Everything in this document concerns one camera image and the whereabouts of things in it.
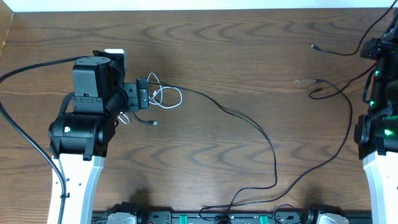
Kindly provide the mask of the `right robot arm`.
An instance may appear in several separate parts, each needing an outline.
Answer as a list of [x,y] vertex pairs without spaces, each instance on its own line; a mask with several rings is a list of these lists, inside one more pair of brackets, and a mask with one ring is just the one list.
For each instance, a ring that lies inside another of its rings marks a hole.
[[361,57],[375,61],[354,141],[368,180],[373,223],[397,223],[397,17],[380,38],[367,41]]

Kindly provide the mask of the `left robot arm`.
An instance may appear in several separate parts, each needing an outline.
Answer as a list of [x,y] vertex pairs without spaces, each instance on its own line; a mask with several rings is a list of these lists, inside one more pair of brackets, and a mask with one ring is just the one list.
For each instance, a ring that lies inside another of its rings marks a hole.
[[48,223],[91,223],[96,186],[121,113],[149,107],[147,80],[124,81],[123,49],[93,51],[73,66],[73,110],[61,110],[49,127],[52,174]]

